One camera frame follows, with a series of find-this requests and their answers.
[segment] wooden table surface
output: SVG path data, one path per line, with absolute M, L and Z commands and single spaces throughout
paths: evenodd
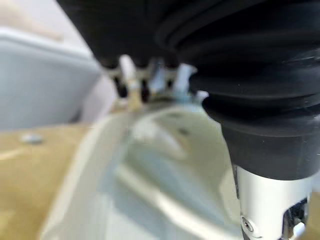
M 0 240 L 37 239 L 75 150 L 89 129 L 83 125 L 33 129 L 43 137 L 39 145 L 21 142 L 30 130 L 0 134 Z M 320 239 L 319 229 L 320 195 L 314 193 L 302 239 Z

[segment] white plastic piece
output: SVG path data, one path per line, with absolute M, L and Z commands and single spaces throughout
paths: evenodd
M 79 146 L 41 240 L 240 240 L 220 125 L 193 104 L 110 115 Z
M 0 130 L 68 122 L 99 75 L 86 49 L 0 27 Z
M 304 234 L 306 230 L 306 225 L 303 222 L 298 223 L 293 228 L 293 236 L 290 238 L 290 240 L 298 240 L 302 234 Z

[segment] metal screw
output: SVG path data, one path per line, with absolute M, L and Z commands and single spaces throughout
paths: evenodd
M 26 144 L 38 145 L 41 144 L 44 139 L 41 135 L 35 133 L 27 133 L 21 137 L 21 141 Z
M 250 222 L 247 219 L 245 219 L 244 217 L 242 217 L 241 220 L 242 220 L 243 227 L 245 227 L 249 232 L 252 233 L 254 231 L 254 228 L 252 227 Z

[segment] blurry white wall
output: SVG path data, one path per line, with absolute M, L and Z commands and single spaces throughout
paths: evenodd
M 0 0 L 13 2 L 39 25 L 62 35 L 61 44 L 81 47 L 88 54 L 91 50 L 66 13 L 55 0 Z M 81 122 L 93 122 L 107 114 L 116 98 L 112 81 L 102 75 L 87 96 L 81 109 Z

